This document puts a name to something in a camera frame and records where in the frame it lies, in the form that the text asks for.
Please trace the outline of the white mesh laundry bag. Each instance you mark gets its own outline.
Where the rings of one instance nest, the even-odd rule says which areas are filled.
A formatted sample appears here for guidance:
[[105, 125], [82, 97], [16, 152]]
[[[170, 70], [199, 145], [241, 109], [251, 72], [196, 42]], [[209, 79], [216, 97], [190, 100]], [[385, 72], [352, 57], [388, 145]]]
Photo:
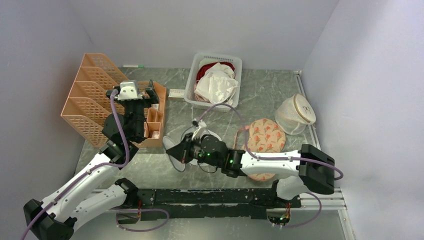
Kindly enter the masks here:
[[[167, 154], [167, 157], [170, 161], [170, 163], [172, 164], [172, 167], [179, 173], [183, 173], [186, 170], [186, 164], [181, 163], [180, 161], [178, 161], [175, 157], [171, 156], [170, 154], [168, 154], [168, 150], [177, 146], [183, 139], [185, 134], [188, 133], [193, 133], [195, 131], [195, 128], [193, 126], [188, 127], [180, 136], [180, 141], [179, 142], [174, 142], [170, 137], [168, 136], [164, 136], [162, 139], [162, 145], [165, 149], [165, 153]], [[205, 136], [205, 135], [212, 135], [214, 137], [216, 137], [218, 140], [222, 140], [222, 138], [215, 132], [206, 129], [202, 132], [201, 136]], [[206, 166], [206, 163], [198, 163], [197, 159], [192, 160], [191, 162], [189, 162], [189, 164], [193, 165], [193, 166], [198, 166], [199, 168], [202, 168], [203, 166]]]

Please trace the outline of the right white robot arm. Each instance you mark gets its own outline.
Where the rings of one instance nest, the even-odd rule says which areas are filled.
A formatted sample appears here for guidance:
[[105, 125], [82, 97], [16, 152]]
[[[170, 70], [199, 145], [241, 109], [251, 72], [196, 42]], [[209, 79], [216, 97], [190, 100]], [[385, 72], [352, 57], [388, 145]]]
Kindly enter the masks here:
[[191, 133], [187, 133], [180, 143], [165, 152], [181, 164], [196, 160], [231, 178], [278, 175], [281, 178], [269, 197], [275, 207], [282, 207], [303, 193], [332, 195], [335, 192], [334, 160], [310, 144], [303, 144], [300, 150], [291, 152], [248, 152], [229, 148], [210, 134], [194, 139]]

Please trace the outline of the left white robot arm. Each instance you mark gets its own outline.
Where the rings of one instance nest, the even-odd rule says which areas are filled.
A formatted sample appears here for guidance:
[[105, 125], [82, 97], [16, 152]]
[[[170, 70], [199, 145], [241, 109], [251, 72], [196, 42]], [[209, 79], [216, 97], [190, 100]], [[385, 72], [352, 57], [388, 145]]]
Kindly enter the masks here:
[[61, 188], [43, 200], [29, 200], [23, 208], [26, 232], [40, 240], [68, 240], [84, 224], [119, 206], [134, 207], [137, 187], [119, 180], [102, 193], [93, 190], [117, 174], [135, 156], [138, 144], [148, 138], [145, 109], [160, 102], [154, 84], [144, 90], [139, 82], [126, 80], [106, 92], [112, 113], [102, 129], [107, 141], [94, 158]]

